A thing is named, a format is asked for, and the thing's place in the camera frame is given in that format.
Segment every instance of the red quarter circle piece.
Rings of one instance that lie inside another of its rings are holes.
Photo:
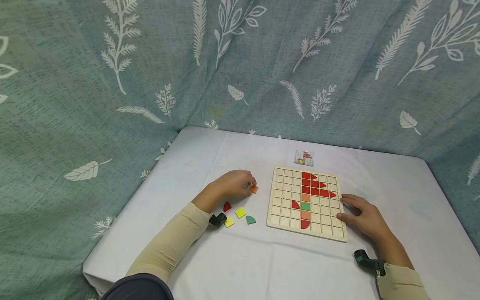
[[[297,201],[292,200],[292,208],[300,209],[300,204]]]
[[[320,196],[328,198],[328,191],[327,190],[320,190]]]
[[[310,226],[310,221],[307,221],[307,220],[300,221],[300,228],[301,229],[307,229],[308,226]]]
[[[225,202],[225,204],[223,205],[223,212],[226,213],[227,210],[229,210],[229,209],[231,209],[231,208],[232,208],[232,206],[231,206],[230,203],[228,203],[228,201],[227,201],[227,202]]]

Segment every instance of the yellow square piece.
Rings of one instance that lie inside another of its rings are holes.
[[[224,224],[225,224],[225,227],[228,228],[228,227],[232,226],[233,224],[235,224],[235,222],[233,221],[232,217],[229,216],[229,217],[227,217],[227,220],[225,221]]]
[[[235,211],[235,214],[237,215],[237,217],[239,217],[239,219],[241,217],[243,217],[244,215],[246,215],[247,213],[245,212],[245,210],[243,209],[243,207],[240,207],[239,209],[237,209]]]

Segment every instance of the child's hand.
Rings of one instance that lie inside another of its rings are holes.
[[[257,181],[250,171],[236,170],[230,171],[219,177],[211,183],[218,191],[219,196],[223,197],[247,197],[252,194],[245,189],[247,185],[256,186]]]

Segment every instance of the hand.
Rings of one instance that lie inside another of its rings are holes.
[[[225,173],[210,185],[214,186],[219,196],[223,197],[247,197],[252,194],[245,187],[256,186],[257,181],[250,171],[236,170]]]
[[[340,201],[350,204],[361,211],[359,216],[339,213],[336,217],[340,220],[347,224],[355,225],[375,242],[393,236],[392,231],[390,231],[390,228],[375,205],[370,204],[362,197],[352,194],[343,194]]]

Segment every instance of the leaf print curtain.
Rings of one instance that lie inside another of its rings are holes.
[[[480,0],[0,7],[0,295],[92,298],[82,262],[187,125],[423,158],[480,250]]]

